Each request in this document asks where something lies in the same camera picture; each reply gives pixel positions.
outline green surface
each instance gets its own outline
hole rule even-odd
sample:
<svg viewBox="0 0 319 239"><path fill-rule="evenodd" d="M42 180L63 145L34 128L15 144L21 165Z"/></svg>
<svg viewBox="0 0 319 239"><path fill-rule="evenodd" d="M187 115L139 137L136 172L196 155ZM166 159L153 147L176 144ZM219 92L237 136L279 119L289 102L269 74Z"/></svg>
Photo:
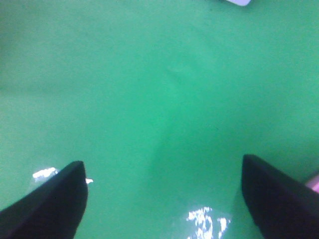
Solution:
<svg viewBox="0 0 319 239"><path fill-rule="evenodd" d="M318 170L318 17L316 0L0 1L0 207L84 160L76 239L183 239L201 206L232 215L225 239L261 238L242 155Z"/></svg>

